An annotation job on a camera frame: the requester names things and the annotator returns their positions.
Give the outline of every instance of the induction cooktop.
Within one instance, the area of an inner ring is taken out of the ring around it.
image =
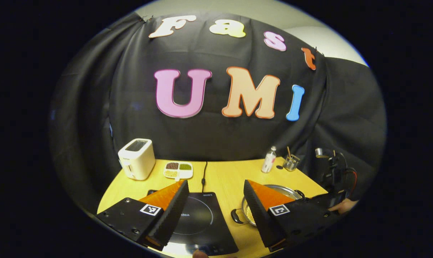
[[[199,249],[209,256],[238,252],[216,197],[213,192],[189,193],[179,223],[163,252],[192,255]]]

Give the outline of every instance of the cooking pot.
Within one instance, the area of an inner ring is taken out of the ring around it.
[[[304,194],[299,190],[293,191],[290,188],[287,188],[285,186],[278,186],[278,185],[264,185],[264,186],[267,186],[271,189],[274,189],[274,190],[278,191],[279,193],[282,193],[282,194],[284,194],[284,195],[286,195],[292,199],[295,199],[295,200],[304,198]],[[256,223],[254,222],[254,219],[253,219],[253,215],[251,214],[251,211],[250,211],[250,207],[248,206],[248,203],[247,203],[245,197],[242,198],[241,208],[233,209],[231,211],[231,217],[233,218],[234,222],[236,222],[236,223],[247,224],[247,222],[244,223],[239,219],[238,215],[236,214],[237,210],[242,210],[242,213],[244,214],[244,217],[248,221],[248,223],[256,226]]]

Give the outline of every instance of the plastic bottle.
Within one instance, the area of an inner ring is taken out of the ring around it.
[[[272,169],[272,165],[274,165],[274,161],[276,158],[276,147],[272,146],[271,150],[266,154],[266,158],[264,158],[264,163],[263,166],[261,167],[261,172],[263,173],[269,173],[269,171],[271,171]]]

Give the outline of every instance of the yellow table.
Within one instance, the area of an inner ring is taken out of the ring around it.
[[[127,178],[124,171],[121,170],[103,195],[97,213],[108,209],[123,198],[130,197],[138,200],[145,197],[148,190],[159,190],[175,183],[174,179],[166,178],[162,174],[165,165],[170,161],[172,160],[156,160],[153,171],[149,175],[149,178],[144,181]],[[237,258],[253,258],[262,257],[270,253],[269,249],[264,247],[256,227],[250,224],[235,223],[231,218],[231,211],[241,208],[245,179],[253,180],[263,185],[281,185],[293,190],[301,190],[309,198],[327,193],[321,186],[298,169],[290,172],[285,169],[276,168],[276,165],[283,165],[284,159],[282,157],[276,158],[274,166],[269,173],[261,172],[263,162],[263,159],[208,162],[205,170],[204,192],[214,192],[216,194],[226,224],[239,248],[237,253],[212,257],[237,256]],[[201,192],[201,179],[204,175],[205,162],[190,163],[193,166],[194,175],[188,179],[189,192]],[[166,252],[159,253],[177,258],[191,257]]]

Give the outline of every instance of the toaster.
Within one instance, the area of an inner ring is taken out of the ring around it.
[[[150,139],[133,139],[118,152],[119,162],[128,178],[145,180],[153,170],[153,142]]]

